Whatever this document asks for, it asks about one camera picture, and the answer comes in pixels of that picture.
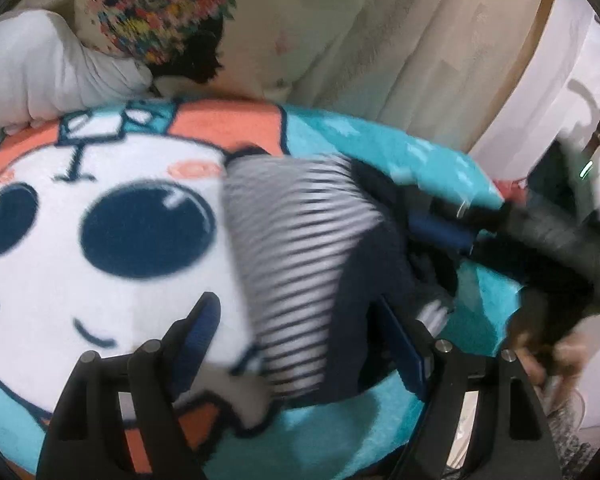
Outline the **right hand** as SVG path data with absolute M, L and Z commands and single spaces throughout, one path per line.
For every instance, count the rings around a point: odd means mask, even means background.
M 581 334 L 573 330 L 554 344 L 543 339 L 544 315 L 520 308 L 508 320 L 506 344 L 516 353 L 530 382 L 542 387 L 548 378 L 559 385 L 577 385 L 588 362 L 588 349 Z

